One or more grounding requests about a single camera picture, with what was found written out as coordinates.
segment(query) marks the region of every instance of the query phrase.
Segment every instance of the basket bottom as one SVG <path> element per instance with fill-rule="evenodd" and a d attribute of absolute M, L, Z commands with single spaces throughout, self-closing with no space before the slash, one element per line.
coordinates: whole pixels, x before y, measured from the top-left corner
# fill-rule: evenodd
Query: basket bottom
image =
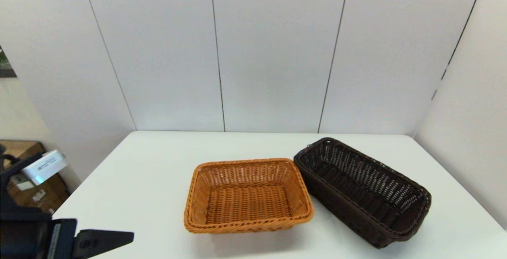
<path fill-rule="evenodd" d="M 206 223 L 289 217 L 283 185 L 217 187 L 210 192 Z"/>

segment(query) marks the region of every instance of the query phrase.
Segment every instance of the table surface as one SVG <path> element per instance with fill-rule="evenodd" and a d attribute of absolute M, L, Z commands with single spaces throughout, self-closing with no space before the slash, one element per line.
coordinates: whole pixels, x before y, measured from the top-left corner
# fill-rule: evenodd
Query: table surface
<path fill-rule="evenodd" d="M 194 168 L 217 160 L 293 158 L 333 137 L 426 187 L 433 203 L 419 232 L 375 249 L 312 198 L 315 215 L 289 230 L 191 234 L 183 211 Z M 134 242 L 96 258 L 506 259 L 507 232 L 412 138 L 402 135 L 136 131 L 54 215 L 80 229 L 125 230 Z"/>

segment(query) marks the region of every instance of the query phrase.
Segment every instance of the dark brown wicker basket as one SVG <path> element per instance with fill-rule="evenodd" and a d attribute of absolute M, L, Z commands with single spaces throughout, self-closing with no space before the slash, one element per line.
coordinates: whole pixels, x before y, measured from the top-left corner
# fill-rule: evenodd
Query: dark brown wicker basket
<path fill-rule="evenodd" d="M 308 192 L 376 248 L 411 238 L 431 194 L 401 173 L 333 138 L 294 156 Z"/>

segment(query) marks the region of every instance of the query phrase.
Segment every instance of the sticker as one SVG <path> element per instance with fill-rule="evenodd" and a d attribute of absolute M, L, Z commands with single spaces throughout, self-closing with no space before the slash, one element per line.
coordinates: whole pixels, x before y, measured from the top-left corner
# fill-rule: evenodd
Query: sticker
<path fill-rule="evenodd" d="M 40 191 L 37 192 L 37 194 L 35 194 L 35 196 L 32 196 L 32 200 L 36 203 L 38 201 L 40 201 L 40 199 L 42 199 L 42 197 L 46 194 L 46 192 L 44 192 L 43 189 L 41 189 Z"/>

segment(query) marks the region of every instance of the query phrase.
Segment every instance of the wicker basket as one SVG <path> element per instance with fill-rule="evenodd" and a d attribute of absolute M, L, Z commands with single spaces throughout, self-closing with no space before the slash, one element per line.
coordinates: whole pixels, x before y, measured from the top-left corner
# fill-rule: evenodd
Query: wicker basket
<path fill-rule="evenodd" d="M 294 162 L 286 158 L 199 165 L 185 208 L 193 233 L 259 232 L 310 221 L 313 205 Z"/>
<path fill-rule="evenodd" d="M 411 238 L 431 205 L 424 187 L 333 138 L 294 161 L 310 194 L 376 248 Z"/>

